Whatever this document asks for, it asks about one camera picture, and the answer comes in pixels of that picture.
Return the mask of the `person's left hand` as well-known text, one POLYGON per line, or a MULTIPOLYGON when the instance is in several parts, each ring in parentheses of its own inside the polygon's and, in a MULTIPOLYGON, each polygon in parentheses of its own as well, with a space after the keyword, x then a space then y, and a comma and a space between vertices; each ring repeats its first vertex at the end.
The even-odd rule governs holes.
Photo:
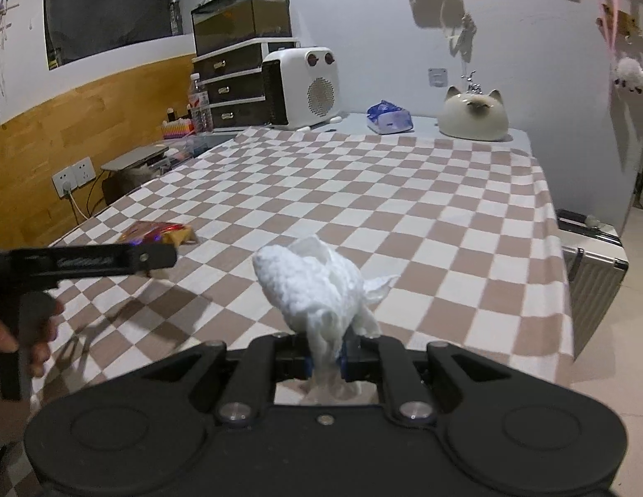
POLYGON ((58 337, 58 318, 64 305, 58 299, 50 299, 46 304, 50 310, 48 318, 42 316, 34 326, 21 328, 18 335, 10 332, 0 320, 0 353, 15 353, 19 348, 28 349, 28 373, 33 378, 45 375, 45 364, 51 359, 51 343, 58 337))

